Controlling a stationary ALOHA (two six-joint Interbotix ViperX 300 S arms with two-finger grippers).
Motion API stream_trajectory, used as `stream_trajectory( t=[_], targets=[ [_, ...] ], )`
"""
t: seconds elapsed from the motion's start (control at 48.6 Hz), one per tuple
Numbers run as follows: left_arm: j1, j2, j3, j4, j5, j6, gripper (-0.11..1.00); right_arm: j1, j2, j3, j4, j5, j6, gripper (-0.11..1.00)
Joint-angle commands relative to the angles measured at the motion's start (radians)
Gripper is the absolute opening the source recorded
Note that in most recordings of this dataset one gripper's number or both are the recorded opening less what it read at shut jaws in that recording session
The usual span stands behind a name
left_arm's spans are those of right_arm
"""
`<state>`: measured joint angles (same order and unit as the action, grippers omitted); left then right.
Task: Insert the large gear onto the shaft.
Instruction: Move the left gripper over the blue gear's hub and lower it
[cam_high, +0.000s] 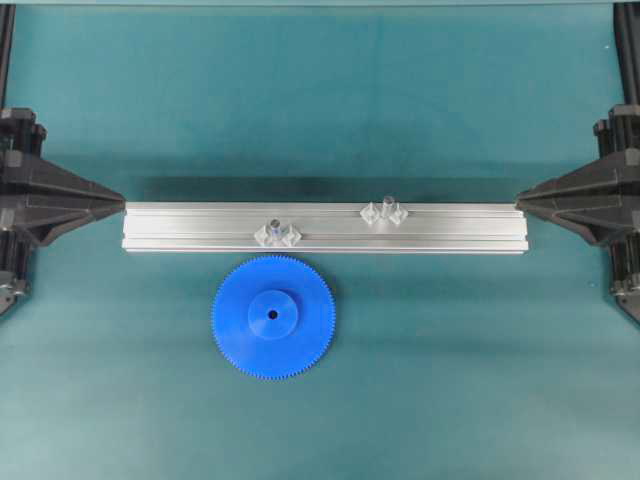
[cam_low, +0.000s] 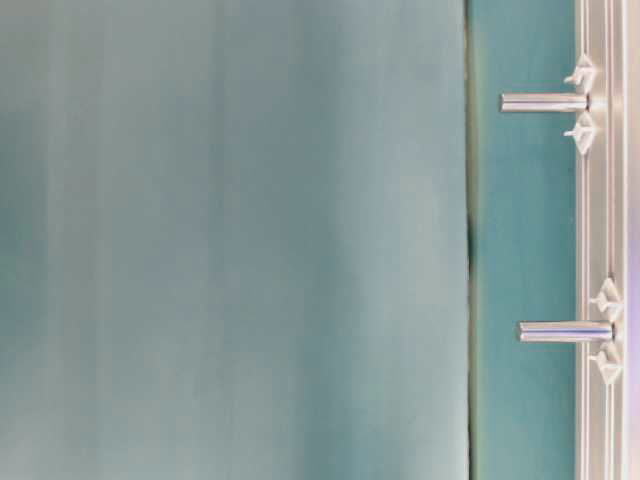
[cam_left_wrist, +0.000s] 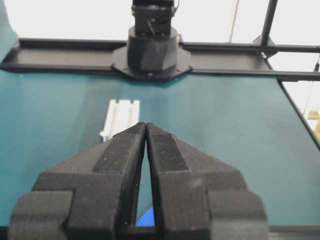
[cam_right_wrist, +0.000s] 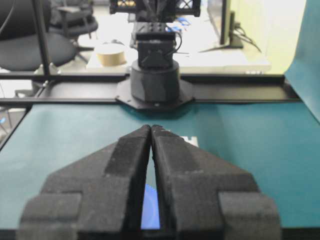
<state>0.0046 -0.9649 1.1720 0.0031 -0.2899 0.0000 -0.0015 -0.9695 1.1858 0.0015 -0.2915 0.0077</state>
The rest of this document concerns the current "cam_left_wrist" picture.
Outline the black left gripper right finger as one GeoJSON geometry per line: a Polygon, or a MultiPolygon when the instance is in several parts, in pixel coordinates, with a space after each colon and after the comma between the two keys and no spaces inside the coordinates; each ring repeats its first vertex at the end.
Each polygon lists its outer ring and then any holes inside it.
{"type": "Polygon", "coordinates": [[[148,123],[156,226],[166,240],[265,240],[267,215],[242,173],[148,123]]]}

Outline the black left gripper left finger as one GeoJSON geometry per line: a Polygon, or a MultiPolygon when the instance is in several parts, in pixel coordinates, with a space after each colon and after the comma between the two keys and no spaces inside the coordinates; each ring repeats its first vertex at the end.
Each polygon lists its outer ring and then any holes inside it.
{"type": "Polygon", "coordinates": [[[11,240],[113,240],[134,221],[146,125],[42,172],[21,196],[9,223],[11,240]]]}

